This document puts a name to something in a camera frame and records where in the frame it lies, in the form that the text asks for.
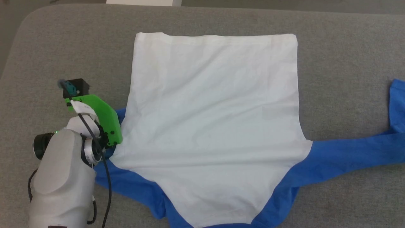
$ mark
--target black cable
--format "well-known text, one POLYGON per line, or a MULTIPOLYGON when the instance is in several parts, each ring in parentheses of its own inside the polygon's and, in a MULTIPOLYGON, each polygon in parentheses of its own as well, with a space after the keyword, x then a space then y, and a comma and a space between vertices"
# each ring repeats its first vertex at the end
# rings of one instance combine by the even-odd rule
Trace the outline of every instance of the black cable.
MULTIPOLYGON (((66 89, 65 83, 64 81, 60 82, 60 85, 62 87, 62 89, 66 92, 69 101, 72 101, 72 96, 69 94, 68 90, 66 89)), ((111 206, 111 197, 112 197, 112 191, 111 191, 111 178, 110 178, 110 173, 108 171, 108 167, 107 167, 107 162, 105 159, 105 156, 102 152, 102 148, 100 146, 100 144, 98 143, 98 141, 96 140, 96 136, 94 135, 93 131, 90 129, 89 125, 87 124, 87 122, 84 120, 83 116, 81 115, 81 113, 77 114, 79 116, 79 118, 81 119, 81 121, 83 122, 84 126, 87 128, 87 130, 89 131, 90 135, 92 136, 92 138, 94 139, 94 142, 96 144, 97 150, 99 150, 100 154, 101 154, 101 159, 102 162, 104 164, 104 168, 105 168, 105 172, 107 173, 107 180, 108 180, 108 203, 107 203, 107 209, 105 210, 105 214, 104 214, 104 219, 102 222, 102 228, 105 227, 105 223, 107 221, 107 216, 108 216, 108 212, 110 211, 110 206, 111 206)))
POLYGON ((96 201, 93 201, 93 219, 91 221, 87 221, 88 225, 93 224, 96 221, 97 218, 97 204, 96 201))
POLYGON ((28 197, 30 198, 30 202, 32 201, 32 194, 31 194, 31 180, 34 177, 35 173, 38 169, 34 170, 31 176, 28 178, 28 197))

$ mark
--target floor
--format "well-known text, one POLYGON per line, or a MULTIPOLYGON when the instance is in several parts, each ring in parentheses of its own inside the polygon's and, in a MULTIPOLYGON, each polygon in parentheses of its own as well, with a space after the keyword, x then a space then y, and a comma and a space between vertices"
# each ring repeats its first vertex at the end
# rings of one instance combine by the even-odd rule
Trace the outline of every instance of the floor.
MULTIPOLYGON (((30 12, 51 4, 105 2, 106 0, 0 0, 0 77, 14 35, 30 12)), ((405 14, 405 0, 182 0, 182 6, 405 14)))

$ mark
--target green bracket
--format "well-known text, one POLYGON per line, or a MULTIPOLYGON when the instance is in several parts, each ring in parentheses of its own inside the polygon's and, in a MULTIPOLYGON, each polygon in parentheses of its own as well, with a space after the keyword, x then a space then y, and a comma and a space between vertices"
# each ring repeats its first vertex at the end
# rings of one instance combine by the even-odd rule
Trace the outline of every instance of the green bracket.
POLYGON ((118 115, 111 106, 105 103, 98 96, 89 94, 72 98, 74 101, 81 101, 89 105, 97 114, 100 125, 107 132, 108 146, 114 146, 122 142, 121 127, 119 126, 118 115))

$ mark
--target camera lens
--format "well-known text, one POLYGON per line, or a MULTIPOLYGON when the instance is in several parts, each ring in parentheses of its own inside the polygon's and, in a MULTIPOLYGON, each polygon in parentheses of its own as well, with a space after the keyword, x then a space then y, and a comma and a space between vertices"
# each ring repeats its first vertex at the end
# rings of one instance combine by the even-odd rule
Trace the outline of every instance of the camera lens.
POLYGON ((54 135, 53 132, 40 134, 35 136, 34 143, 32 144, 32 148, 34 150, 35 156, 41 160, 45 154, 45 150, 48 147, 49 141, 51 140, 52 136, 54 135))

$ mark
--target gray tablecloth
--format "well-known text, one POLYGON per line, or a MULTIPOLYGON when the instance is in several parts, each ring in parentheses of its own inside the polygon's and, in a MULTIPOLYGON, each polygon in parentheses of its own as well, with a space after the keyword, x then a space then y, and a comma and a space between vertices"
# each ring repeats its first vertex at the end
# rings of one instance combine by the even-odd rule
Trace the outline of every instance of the gray tablecloth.
MULTIPOLYGON (((26 227, 36 134, 65 126, 60 78, 83 78, 113 108, 126 105, 137 32, 298 39, 300 121, 310 140, 370 136, 388 128, 388 87, 405 80, 405 16, 251 9, 58 5, 22 23, 0 79, 0 226, 26 227)), ((96 186, 100 227, 107 190, 96 186)), ((107 227, 167 227, 113 194, 107 227)), ((405 166, 360 170, 303 187, 281 227, 405 226, 405 166)))

